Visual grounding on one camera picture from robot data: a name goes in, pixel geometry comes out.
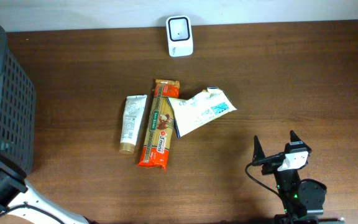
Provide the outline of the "cream yellow snack bag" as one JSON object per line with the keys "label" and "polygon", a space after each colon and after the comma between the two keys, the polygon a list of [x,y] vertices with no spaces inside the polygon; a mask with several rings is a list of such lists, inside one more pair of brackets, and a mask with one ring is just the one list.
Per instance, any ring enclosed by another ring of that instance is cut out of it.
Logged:
{"label": "cream yellow snack bag", "polygon": [[169,97],[168,104],[175,116],[178,138],[236,110],[226,92],[215,86],[207,87],[189,100]]}

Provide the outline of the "orange spaghetti packet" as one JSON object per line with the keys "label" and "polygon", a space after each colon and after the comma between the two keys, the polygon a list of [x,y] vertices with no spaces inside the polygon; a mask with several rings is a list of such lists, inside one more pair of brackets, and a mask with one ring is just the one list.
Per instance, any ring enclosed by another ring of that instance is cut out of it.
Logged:
{"label": "orange spaghetti packet", "polygon": [[138,162],[139,167],[167,168],[171,138],[175,129],[175,117],[168,99],[178,98],[179,93],[179,81],[159,79],[155,81],[149,122]]}

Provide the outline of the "white cream tube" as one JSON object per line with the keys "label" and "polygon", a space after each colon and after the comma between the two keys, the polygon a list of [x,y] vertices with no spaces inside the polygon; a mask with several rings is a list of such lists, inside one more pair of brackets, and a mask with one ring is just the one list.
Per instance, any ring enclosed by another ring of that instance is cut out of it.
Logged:
{"label": "white cream tube", "polygon": [[134,95],[126,98],[119,147],[121,154],[134,153],[146,101],[147,95]]}

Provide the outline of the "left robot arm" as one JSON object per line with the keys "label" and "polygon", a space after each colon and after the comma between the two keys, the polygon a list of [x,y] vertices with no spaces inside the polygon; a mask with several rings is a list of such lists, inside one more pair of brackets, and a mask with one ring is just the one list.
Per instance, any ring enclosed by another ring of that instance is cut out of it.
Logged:
{"label": "left robot arm", "polygon": [[0,218],[15,215],[31,223],[92,223],[44,197],[26,177],[18,165],[0,154]]}

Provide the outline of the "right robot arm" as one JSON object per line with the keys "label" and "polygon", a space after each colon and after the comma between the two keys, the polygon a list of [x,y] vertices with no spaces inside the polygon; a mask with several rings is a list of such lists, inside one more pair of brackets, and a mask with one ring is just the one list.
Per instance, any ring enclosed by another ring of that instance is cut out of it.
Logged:
{"label": "right robot arm", "polygon": [[276,190],[258,180],[257,184],[273,192],[282,201],[285,213],[275,215],[274,223],[318,223],[323,214],[327,187],[313,179],[301,179],[298,171],[308,164],[312,149],[294,131],[284,151],[266,156],[257,136],[254,136],[254,153],[250,166],[261,166],[262,175],[274,175]]}

